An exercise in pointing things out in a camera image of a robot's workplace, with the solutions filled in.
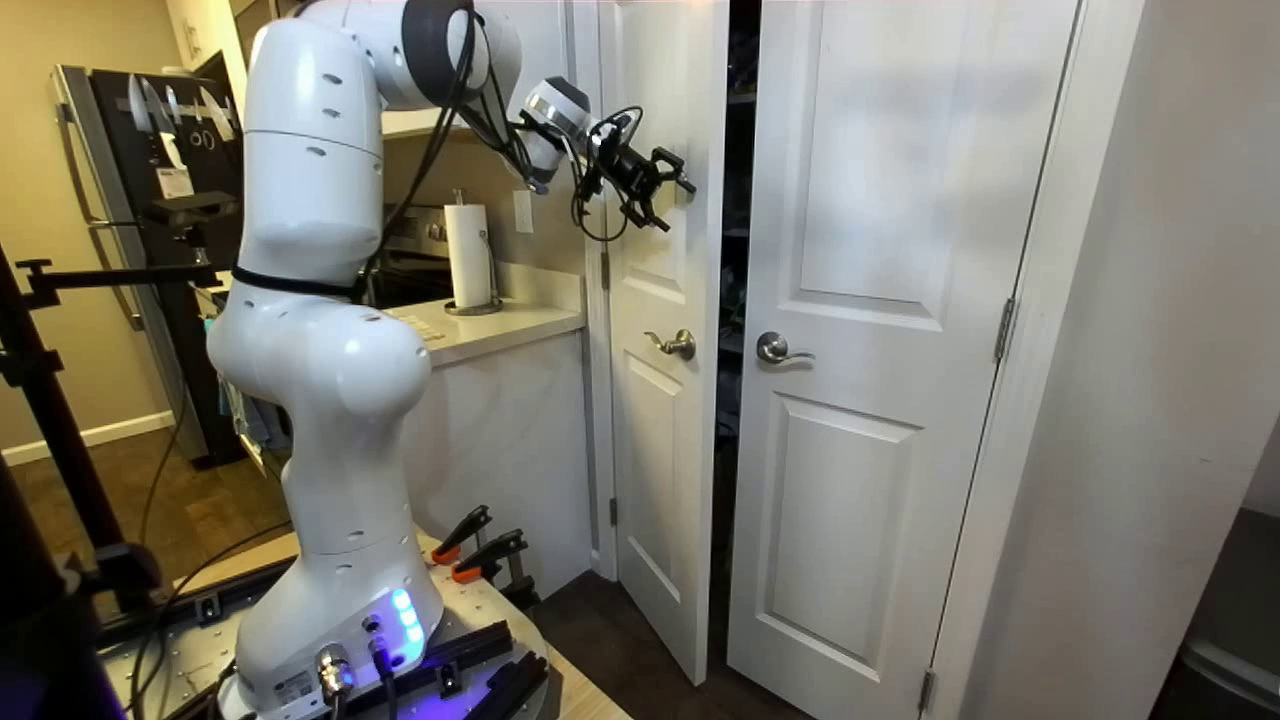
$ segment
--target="paper towel roll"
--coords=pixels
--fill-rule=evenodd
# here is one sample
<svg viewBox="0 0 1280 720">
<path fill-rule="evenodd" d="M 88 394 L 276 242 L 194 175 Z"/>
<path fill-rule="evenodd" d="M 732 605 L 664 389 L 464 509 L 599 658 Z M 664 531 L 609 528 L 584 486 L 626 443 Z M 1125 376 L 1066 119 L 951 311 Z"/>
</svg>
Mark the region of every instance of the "paper towel roll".
<svg viewBox="0 0 1280 720">
<path fill-rule="evenodd" d="M 485 204 L 444 204 L 453 306 L 492 305 L 492 252 Z"/>
</svg>

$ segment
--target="floor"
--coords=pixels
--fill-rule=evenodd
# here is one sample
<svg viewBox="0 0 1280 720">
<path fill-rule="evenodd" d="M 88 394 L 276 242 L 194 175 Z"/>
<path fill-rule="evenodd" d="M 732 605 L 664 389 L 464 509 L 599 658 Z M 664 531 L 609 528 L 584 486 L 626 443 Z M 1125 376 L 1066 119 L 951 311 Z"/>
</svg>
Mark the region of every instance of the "floor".
<svg viewBox="0 0 1280 720">
<path fill-rule="evenodd" d="M 148 540 L 162 576 L 183 576 L 210 550 L 273 528 L 283 520 L 283 494 L 276 481 L 265 481 L 257 463 L 190 467 L 168 451 L 168 433 L 101 443 L 90 463 L 105 476 L 108 499 L 126 540 Z M 65 554 L 88 554 L 88 540 L 72 513 L 72 499 L 49 458 L 12 467 L 45 545 Z M 707 684 L 693 687 L 677 658 L 664 653 L 655 632 L 644 622 L 638 606 L 599 576 L 580 576 L 541 606 L 532 618 L 542 635 L 580 663 L 625 711 L 664 714 L 664 720 L 786 720 L 798 714 L 785 699 L 747 684 L 723 667 L 723 592 L 714 605 L 713 667 Z"/>
</svg>

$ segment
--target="door knob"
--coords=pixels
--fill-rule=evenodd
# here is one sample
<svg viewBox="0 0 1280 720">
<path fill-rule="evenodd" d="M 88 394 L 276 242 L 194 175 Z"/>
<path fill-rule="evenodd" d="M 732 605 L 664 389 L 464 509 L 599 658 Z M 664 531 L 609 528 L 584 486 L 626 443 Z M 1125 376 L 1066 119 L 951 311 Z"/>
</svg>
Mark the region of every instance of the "door knob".
<svg viewBox="0 0 1280 720">
<path fill-rule="evenodd" d="M 677 334 L 660 338 L 655 333 L 644 333 L 664 355 L 693 361 L 695 342 L 686 327 L 677 327 Z"/>
<path fill-rule="evenodd" d="M 758 333 L 757 355 L 764 367 L 806 367 L 813 365 L 813 351 L 793 351 L 793 342 L 778 333 Z"/>
</svg>

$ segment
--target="door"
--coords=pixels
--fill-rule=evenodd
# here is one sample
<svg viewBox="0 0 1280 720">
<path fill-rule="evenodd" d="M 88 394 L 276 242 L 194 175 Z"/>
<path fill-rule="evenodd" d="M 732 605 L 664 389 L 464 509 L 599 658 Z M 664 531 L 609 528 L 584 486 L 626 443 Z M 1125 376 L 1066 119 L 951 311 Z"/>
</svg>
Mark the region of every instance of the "door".
<svg viewBox="0 0 1280 720">
<path fill-rule="evenodd" d="M 693 684 L 707 663 L 723 47 L 723 0 L 599 5 L 605 107 L 644 103 L 636 150 L 679 150 L 695 185 L 660 197 L 666 230 L 609 242 L 616 566 Z"/>
<path fill-rule="evenodd" d="M 729 663 L 813 714 L 920 711 L 1070 25 L 764 0 Z"/>
</svg>

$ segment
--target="robotic arm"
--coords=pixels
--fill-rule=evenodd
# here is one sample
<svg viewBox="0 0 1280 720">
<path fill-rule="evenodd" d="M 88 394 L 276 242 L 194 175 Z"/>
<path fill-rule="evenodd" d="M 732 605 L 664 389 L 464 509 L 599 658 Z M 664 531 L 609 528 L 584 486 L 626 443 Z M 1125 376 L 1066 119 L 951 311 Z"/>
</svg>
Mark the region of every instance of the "robotic arm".
<svg viewBox="0 0 1280 720">
<path fill-rule="evenodd" d="M 410 673 L 444 614 L 396 458 L 433 355 L 400 320 L 350 305 L 383 230 L 378 111 L 439 103 L 532 187 L 570 156 L 576 204 L 612 185 L 631 224 L 664 227 L 664 178 L 693 190 L 679 156 L 631 150 L 638 107 L 593 122 L 568 81 L 542 81 L 504 119 L 492 35 L 469 0 L 318 0 L 257 41 L 244 242 L 206 351 L 229 382 L 290 416 L 283 499 L 298 558 L 239 622 L 222 714 L 322 714 Z"/>
</svg>

